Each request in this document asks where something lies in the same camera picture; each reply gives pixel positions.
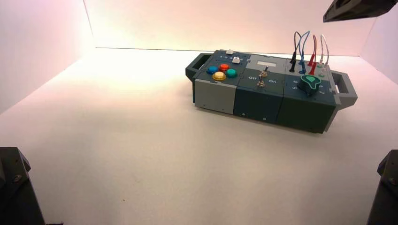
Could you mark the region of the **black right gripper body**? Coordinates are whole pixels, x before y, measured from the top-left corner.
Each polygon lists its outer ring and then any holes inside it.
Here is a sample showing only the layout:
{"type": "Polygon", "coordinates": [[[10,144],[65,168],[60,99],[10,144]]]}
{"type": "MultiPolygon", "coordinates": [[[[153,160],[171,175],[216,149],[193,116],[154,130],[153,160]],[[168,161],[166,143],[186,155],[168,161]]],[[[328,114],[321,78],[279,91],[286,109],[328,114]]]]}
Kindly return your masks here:
{"type": "Polygon", "coordinates": [[[379,17],[397,3],[397,0],[334,0],[323,15],[323,22],[379,17]]]}

